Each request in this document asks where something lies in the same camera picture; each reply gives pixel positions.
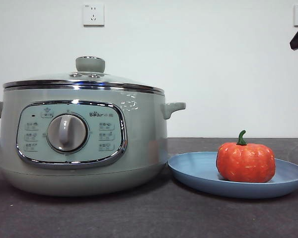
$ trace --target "pumpkin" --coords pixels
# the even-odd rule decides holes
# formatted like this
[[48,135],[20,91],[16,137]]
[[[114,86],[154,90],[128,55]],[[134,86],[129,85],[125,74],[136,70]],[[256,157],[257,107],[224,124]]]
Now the pumpkin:
[[267,182],[275,174],[275,155],[261,144],[246,144],[241,131],[237,143],[219,147],[216,166],[220,175],[235,182]]

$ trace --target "gray table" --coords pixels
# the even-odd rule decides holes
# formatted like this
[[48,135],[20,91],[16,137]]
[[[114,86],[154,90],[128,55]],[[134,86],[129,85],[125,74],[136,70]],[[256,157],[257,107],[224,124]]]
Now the gray table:
[[[234,139],[171,138],[169,153],[217,151]],[[247,139],[298,164],[298,139]],[[60,198],[10,186],[0,173],[0,238],[298,238],[298,190],[248,200],[198,192],[166,167],[152,181],[107,195]]]

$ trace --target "pumpkin stem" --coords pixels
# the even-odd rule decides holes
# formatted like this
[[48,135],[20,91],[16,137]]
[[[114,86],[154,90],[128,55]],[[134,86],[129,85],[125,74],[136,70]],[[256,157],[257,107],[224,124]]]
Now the pumpkin stem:
[[246,141],[243,139],[243,135],[246,133],[246,130],[242,130],[238,135],[238,142],[237,145],[247,145]]

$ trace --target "button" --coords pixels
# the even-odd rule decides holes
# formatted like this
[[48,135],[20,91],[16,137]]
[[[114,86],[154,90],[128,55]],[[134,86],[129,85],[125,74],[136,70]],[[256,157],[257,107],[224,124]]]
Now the button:
[[114,150],[114,144],[112,143],[104,143],[104,144],[99,144],[99,151],[111,151]]
[[29,143],[24,146],[25,151],[37,152],[37,143]]
[[38,141],[37,140],[37,133],[26,133],[24,135],[25,141]]
[[100,130],[114,130],[115,129],[115,125],[110,123],[110,122],[101,122],[99,124],[99,129]]
[[115,139],[115,135],[112,132],[99,134],[99,140],[114,140],[114,139]]
[[28,122],[25,124],[25,130],[38,130],[39,125],[37,122]]
[[41,112],[41,118],[52,118],[53,114],[54,114],[54,112],[51,110],[51,108],[46,107]]

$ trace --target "plate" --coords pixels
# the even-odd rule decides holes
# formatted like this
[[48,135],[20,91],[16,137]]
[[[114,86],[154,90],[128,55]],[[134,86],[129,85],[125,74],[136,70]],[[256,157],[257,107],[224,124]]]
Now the plate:
[[216,168],[217,152],[192,152],[173,156],[168,165],[174,177],[199,191],[235,198],[271,198],[298,189],[298,165],[276,159],[276,172],[265,183],[224,180]]

